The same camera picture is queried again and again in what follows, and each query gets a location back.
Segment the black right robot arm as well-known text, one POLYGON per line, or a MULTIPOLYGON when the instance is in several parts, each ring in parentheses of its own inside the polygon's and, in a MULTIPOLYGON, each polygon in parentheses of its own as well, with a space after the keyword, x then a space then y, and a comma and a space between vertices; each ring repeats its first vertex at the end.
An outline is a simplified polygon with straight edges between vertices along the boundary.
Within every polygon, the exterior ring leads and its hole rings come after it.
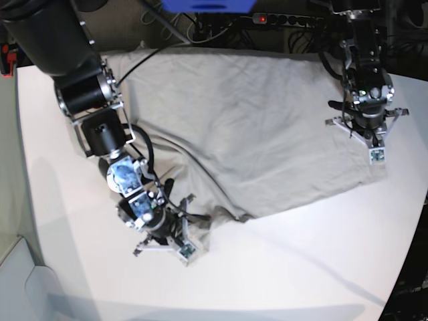
POLYGON ((118 214, 148 240, 180 239, 185 212, 172 208, 173 180, 161 183, 148 134, 129 122, 112 70, 90 43, 71 1, 2 1, 1 23, 54 84, 58 105, 88 157, 97 157, 118 214))

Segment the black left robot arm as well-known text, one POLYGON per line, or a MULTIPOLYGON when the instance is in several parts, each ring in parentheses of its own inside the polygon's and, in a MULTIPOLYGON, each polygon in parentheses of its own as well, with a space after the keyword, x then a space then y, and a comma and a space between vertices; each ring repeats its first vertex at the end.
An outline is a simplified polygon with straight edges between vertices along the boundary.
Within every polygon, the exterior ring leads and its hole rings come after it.
POLYGON ((386 107, 395 93, 390 75, 381 61, 381 36, 370 14, 381 9, 379 1, 329 1, 331 14, 344 21, 340 47, 342 73, 337 76, 344 90, 341 102, 329 107, 349 115, 355 131, 376 131, 387 117, 386 107))

